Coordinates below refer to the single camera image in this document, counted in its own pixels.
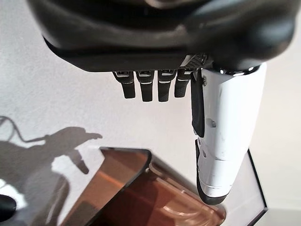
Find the white surface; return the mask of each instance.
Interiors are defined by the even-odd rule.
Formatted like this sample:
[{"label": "white surface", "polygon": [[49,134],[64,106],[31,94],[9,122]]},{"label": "white surface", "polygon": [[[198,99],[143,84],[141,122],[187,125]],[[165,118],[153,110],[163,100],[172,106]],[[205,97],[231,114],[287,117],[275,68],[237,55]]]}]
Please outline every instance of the white surface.
[{"label": "white surface", "polygon": [[301,16],[288,50],[268,62],[250,150],[269,208],[301,210]]},{"label": "white surface", "polygon": [[[1,0],[0,10],[0,115],[12,118],[25,139],[53,135],[66,127],[81,127],[88,133],[101,134],[102,139],[89,140],[74,147],[90,169],[88,175],[83,175],[73,166],[72,170],[77,170],[82,176],[80,183],[97,167],[95,161],[98,158],[95,156],[99,146],[148,148],[195,183],[190,88],[185,98],[170,97],[167,103],[159,103],[155,82],[153,102],[143,103],[140,86],[136,83],[137,97],[125,100],[121,85],[111,73],[87,73],[55,56],[46,47],[24,1]],[[54,167],[55,163],[68,162],[64,151],[55,147],[69,145],[69,139],[81,137],[77,133],[56,137],[51,146],[54,156],[47,149],[47,155],[40,150],[23,155],[21,160],[26,160],[28,165],[31,162],[38,164],[41,169],[42,166],[52,164]],[[33,145],[18,140],[13,142],[22,150],[26,147],[27,151]],[[24,167],[21,160],[16,162],[20,161],[20,167]],[[34,174],[32,179],[42,183],[44,180],[38,176]],[[59,176],[55,174],[54,180],[60,179]],[[40,201],[39,194],[48,195],[39,190],[26,192],[35,195],[35,202]],[[243,163],[224,205],[228,212],[225,226],[247,225],[262,209],[253,172],[247,162]]]},{"label": "white surface", "polygon": [[234,183],[253,135],[266,68],[262,64],[244,76],[202,72],[205,133],[199,137],[198,166],[200,185],[210,197],[228,194]]},{"label": "white surface", "polygon": [[298,226],[301,224],[301,211],[270,209],[256,223],[256,226]]}]

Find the black rubber housing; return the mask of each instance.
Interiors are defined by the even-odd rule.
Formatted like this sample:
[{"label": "black rubber housing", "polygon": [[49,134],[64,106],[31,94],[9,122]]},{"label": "black rubber housing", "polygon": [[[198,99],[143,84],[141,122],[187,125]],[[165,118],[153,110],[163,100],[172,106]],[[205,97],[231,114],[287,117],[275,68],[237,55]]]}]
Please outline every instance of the black rubber housing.
[{"label": "black rubber housing", "polygon": [[207,53],[245,70],[282,53],[300,0],[194,0],[170,8],[132,0],[27,0],[49,48],[90,72],[178,69]]}]

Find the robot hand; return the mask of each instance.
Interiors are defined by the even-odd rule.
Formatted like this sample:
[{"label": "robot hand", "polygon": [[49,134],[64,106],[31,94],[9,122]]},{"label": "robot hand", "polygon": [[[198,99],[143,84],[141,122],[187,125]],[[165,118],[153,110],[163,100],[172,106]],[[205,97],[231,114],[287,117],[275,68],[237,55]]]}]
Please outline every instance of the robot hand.
[{"label": "robot hand", "polygon": [[300,0],[28,0],[48,47],[89,72],[113,72],[125,98],[185,95],[191,78],[198,190],[208,204],[229,193],[250,143],[265,61],[293,37]]}]

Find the orange translucent container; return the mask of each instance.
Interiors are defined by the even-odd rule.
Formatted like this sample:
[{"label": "orange translucent container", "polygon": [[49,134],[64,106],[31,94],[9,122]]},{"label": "orange translucent container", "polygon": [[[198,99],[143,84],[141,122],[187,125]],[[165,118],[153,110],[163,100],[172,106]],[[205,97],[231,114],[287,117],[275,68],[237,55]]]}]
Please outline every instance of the orange translucent container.
[{"label": "orange translucent container", "polygon": [[105,160],[63,226],[218,226],[222,207],[143,149],[101,148]]}]

